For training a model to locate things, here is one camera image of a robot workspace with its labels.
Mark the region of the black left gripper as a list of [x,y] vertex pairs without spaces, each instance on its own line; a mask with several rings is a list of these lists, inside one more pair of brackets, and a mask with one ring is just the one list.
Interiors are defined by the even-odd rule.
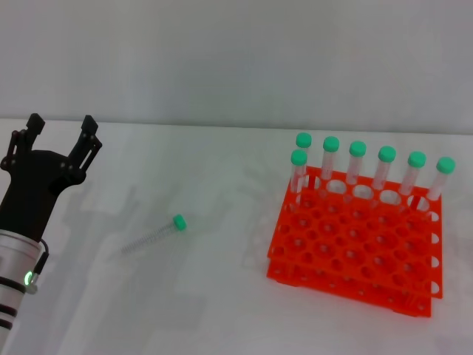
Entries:
[[81,133],[69,158],[51,151],[32,151],[45,122],[33,113],[26,129],[14,130],[1,169],[10,174],[10,185],[1,202],[1,229],[36,242],[46,229],[58,196],[79,185],[102,147],[97,138],[98,124],[86,115]]

